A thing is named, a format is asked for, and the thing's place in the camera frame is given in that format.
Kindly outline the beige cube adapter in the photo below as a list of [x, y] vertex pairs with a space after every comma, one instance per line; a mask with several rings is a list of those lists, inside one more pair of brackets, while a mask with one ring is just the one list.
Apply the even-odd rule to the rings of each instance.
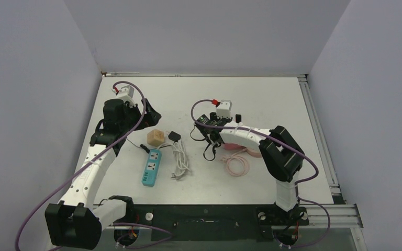
[[165, 142], [165, 134], [163, 131], [153, 129], [147, 134], [147, 144], [158, 147]]

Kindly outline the teal power strip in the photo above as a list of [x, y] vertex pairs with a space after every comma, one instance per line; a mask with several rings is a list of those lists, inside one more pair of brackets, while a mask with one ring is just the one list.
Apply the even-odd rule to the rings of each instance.
[[144, 167], [141, 183], [147, 187], [153, 187], [157, 178], [161, 163], [162, 152], [160, 150], [150, 150], [146, 165]]

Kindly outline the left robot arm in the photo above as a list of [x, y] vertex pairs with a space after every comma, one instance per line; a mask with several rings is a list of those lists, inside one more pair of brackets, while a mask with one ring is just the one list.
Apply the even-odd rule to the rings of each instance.
[[59, 202], [49, 204], [44, 212], [52, 245], [92, 250], [105, 228], [116, 221], [128, 225], [135, 219], [129, 196], [110, 196], [96, 209], [93, 203], [109, 166], [126, 141], [126, 133], [155, 126], [161, 119], [146, 98], [142, 104], [144, 111], [125, 98], [105, 101], [103, 118], [91, 136], [82, 171], [76, 173]]

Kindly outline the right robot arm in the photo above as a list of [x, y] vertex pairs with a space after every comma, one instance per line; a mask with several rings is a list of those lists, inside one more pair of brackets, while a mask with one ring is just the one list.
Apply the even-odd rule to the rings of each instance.
[[296, 216], [299, 180], [298, 172], [303, 166], [303, 150], [290, 133], [282, 126], [274, 129], [258, 129], [243, 125], [228, 118], [200, 116], [195, 126], [208, 142], [235, 144], [259, 151], [266, 168], [276, 179], [275, 217], [287, 224]]

